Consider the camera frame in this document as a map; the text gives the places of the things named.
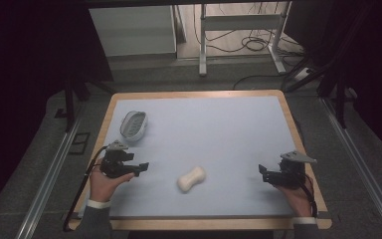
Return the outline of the black metal stand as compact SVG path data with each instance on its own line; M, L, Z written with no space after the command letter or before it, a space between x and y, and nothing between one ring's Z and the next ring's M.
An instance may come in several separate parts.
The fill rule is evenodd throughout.
M343 70L343 56L341 52L337 52L331 60L320 67L314 73L309 74L307 77L303 78L295 84L285 87L284 92L293 92L302 86L322 77L320 84L317 87L317 95L321 98L328 97L333 89L336 89L335 93L335 119L340 124L342 128L346 128L346 123L344 119L344 104L346 102L345 95L345 77Z
M69 132L75 123L75 106L74 106L74 97L77 97L80 102L86 102L91 97L91 92L87 87L87 83L94 85L95 87L103 90L104 92L114 95L116 90L110 86L102 83L98 80L95 80L85 74L78 74L75 76L70 76L65 80L65 108L58 109L55 114L56 119L66 119L67 125L65 132Z

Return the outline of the silver floor rail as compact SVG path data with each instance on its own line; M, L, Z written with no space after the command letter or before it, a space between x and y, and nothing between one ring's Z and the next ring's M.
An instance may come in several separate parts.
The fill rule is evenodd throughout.
M364 157L361 155L357 146L353 142L348 130L344 128L337 120L332 103L325 99L320 99L320 102L324 106L334 130L336 131L372 201L376 205L380 216L382 217L382 188L376 181L371 170L368 168Z
M58 150L51 160L51 164L45 173L45 176L37 190L29 210L27 211L23 222L15 236L15 239L32 239L40 218L47 205L47 202L50 198L50 195L53 191L57 178L60 174L62 166L66 160L74 137L78 131L85 108L86 104L80 103L76 109L76 118L74 119L73 126L64 134L63 140L59 144Z

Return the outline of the white power strip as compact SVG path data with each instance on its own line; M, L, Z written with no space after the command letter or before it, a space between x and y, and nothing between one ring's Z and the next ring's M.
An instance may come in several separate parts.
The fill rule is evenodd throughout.
M311 73L312 73L312 69L311 68L303 68L293 78L297 82L299 82L299 81L303 80L304 78L306 78L307 76L309 76Z

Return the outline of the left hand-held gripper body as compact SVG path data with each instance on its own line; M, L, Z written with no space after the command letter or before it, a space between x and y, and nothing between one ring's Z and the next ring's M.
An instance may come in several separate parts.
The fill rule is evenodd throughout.
M115 140L105 149L104 157L100 164L100 171L108 178L118 178L133 173L131 165L124 165L124 155L128 152L127 145Z

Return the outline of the white metal table frame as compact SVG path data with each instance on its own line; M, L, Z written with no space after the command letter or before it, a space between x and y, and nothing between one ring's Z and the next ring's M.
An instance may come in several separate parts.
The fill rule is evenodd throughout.
M283 74L286 68L279 57L278 46L287 19L289 6L290 3L286 2L280 14L207 16L206 5L202 4L200 13L199 75L207 75L206 32L229 30L274 30L274 38L268 44L268 50L278 73Z

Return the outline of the white cabinet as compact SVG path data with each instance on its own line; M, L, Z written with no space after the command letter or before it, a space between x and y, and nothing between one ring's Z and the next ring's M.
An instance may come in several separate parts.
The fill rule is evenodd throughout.
M176 52L171 6L90 9L107 57Z

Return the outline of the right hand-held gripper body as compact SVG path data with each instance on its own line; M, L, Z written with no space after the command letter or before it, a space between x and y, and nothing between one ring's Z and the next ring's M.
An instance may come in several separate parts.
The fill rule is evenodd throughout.
M281 154L281 159L279 163L280 171L268 172L268 183L288 189L298 189L304 185L306 177L305 165L307 163L317 163L316 159L296 150Z

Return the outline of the person's left hand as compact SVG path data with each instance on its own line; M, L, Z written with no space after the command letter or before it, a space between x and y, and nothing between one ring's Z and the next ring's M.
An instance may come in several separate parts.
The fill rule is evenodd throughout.
M116 189L134 177L133 173L118 178L109 178L101 170L101 158L98 159L90 174L90 200L96 202L109 202Z

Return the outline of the person's right hand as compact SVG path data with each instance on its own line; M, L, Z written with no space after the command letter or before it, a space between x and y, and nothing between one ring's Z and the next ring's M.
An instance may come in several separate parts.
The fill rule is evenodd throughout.
M304 187L299 189L288 189L281 186L277 186L277 189L285 196L288 205L293 210L296 217L311 217L312 207L310 199L305 189L309 192L309 195L313 195L312 180L309 176L305 178Z

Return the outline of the grey oval soap dish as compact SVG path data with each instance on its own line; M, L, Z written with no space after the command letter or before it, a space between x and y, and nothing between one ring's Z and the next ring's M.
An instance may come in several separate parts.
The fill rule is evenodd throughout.
M147 128L148 116L145 112L131 111L126 114L120 126L120 134L127 141L139 141Z

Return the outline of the pale blue table mat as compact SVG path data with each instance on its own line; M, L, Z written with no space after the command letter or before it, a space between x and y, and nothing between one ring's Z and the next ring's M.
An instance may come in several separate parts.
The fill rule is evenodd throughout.
M263 182L259 165L279 168L295 144L276 97L120 100L106 135L131 111L145 112L147 129L132 142L134 164L147 171L121 185L111 200L114 217L287 216L284 196ZM194 167L203 182L182 192L177 180Z

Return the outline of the white bone-shaped toy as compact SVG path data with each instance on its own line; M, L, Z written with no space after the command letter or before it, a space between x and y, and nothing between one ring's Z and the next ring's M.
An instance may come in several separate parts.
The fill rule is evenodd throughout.
M180 176L177 185L182 192L188 192L193 186L201 183L206 178L206 172L203 167L196 166L188 173Z

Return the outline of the black floor vent frame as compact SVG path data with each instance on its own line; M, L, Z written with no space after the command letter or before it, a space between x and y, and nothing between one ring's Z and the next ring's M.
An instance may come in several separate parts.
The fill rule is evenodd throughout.
M78 132L69 148L69 155L83 155L88 147L91 134L89 132Z

